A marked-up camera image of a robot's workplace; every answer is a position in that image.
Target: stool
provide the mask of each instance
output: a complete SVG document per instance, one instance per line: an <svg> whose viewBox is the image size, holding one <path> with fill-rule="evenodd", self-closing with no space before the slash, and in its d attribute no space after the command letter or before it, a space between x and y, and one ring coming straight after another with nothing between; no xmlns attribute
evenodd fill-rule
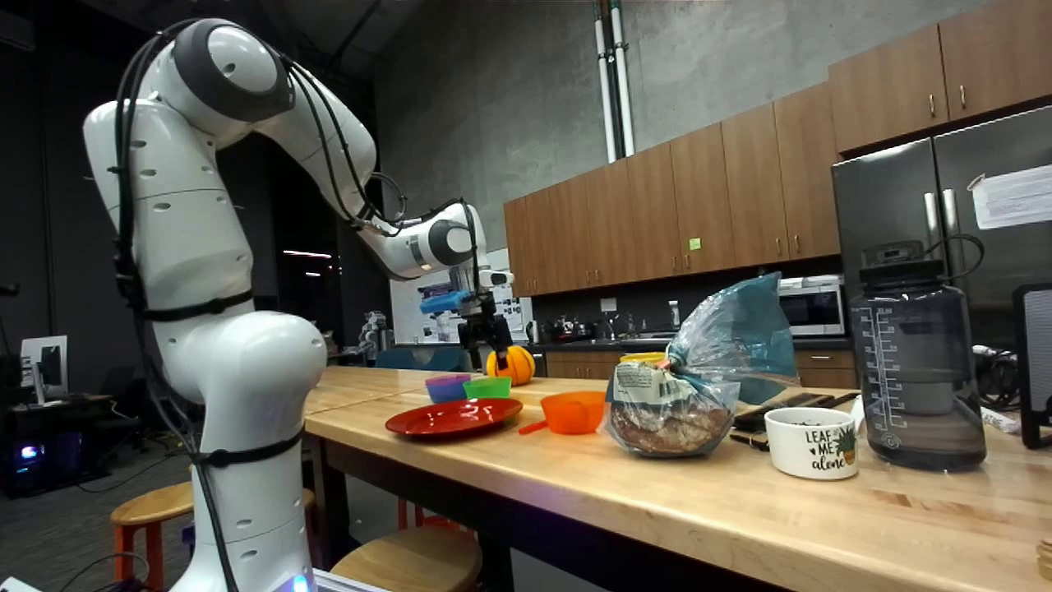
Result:
<svg viewBox="0 0 1052 592"><path fill-rule="evenodd" d="M367 539L329 572L391 592L464 592L484 570L481 541L452 527L415 527Z"/></svg>
<svg viewBox="0 0 1052 592"><path fill-rule="evenodd" d="M303 491L303 510L314 510L314 491ZM146 528L146 563L148 563L148 592L162 592L165 584L165 548L162 548L162 527L167 521L189 516L193 510L193 487L191 481L171 483L162 491L148 491L142 497L125 501L110 512L113 524L113 580L114 583L133 583L133 548L136 548L136 531Z"/></svg>

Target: orange bowl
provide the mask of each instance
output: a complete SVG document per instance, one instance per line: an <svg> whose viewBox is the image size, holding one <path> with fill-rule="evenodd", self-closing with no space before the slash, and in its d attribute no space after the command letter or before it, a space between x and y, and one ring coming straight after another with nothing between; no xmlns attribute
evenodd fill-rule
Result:
<svg viewBox="0 0 1052 592"><path fill-rule="evenodd" d="M605 413L605 391L562 391L538 400L555 435L594 435Z"/></svg>

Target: floor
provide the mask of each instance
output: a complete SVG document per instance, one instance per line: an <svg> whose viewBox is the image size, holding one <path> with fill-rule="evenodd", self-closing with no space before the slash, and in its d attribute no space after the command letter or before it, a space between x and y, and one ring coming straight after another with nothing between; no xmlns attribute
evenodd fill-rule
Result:
<svg viewBox="0 0 1052 592"><path fill-rule="evenodd" d="M165 437L153 437L142 451L113 451L110 478L58 487L32 497L0 497L0 583L8 575L41 592L113 592L110 565L110 512L146 491L189 481L189 460ZM383 491L351 487L351 531L384 528L394 506ZM182 528L191 521L165 527L165 570L171 580L189 565ZM554 570L533 556L513 553L518 592L600 592L594 584Z"/></svg>

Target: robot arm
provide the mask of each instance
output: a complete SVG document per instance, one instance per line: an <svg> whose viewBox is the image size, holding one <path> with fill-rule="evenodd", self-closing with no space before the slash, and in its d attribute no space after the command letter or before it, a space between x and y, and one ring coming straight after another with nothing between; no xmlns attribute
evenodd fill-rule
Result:
<svg viewBox="0 0 1052 592"><path fill-rule="evenodd" d="M383 220L365 204L365 126L242 27L198 18L133 60L119 98L84 135L133 313L153 322L167 385L204 406L191 451L198 541L177 592L310 583L299 435L325 346L307 320L253 308L253 252L217 175L217 150L251 131L310 172L391 277L464 263L484 244L468 204Z"/></svg>

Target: wooden tabletop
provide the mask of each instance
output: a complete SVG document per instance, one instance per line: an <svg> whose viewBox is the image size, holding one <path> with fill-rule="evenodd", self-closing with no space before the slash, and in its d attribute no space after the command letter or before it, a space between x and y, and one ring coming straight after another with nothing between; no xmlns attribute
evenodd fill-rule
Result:
<svg viewBox="0 0 1052 592"><path fill-rule="evenodd" d="M786 588L1052 588L1039 572L1052 454L1021 437L987 431L973 474L892 467L861 443L858 478L840 483L782 478L738 442L705 460L640 460L610 435L518 426L431 446L384 431L391 413L428 403L424 379L329 368L307 400L307 431ZM605 380L513 389L518 425L544 417L544 393L572 389Z"/></svg>

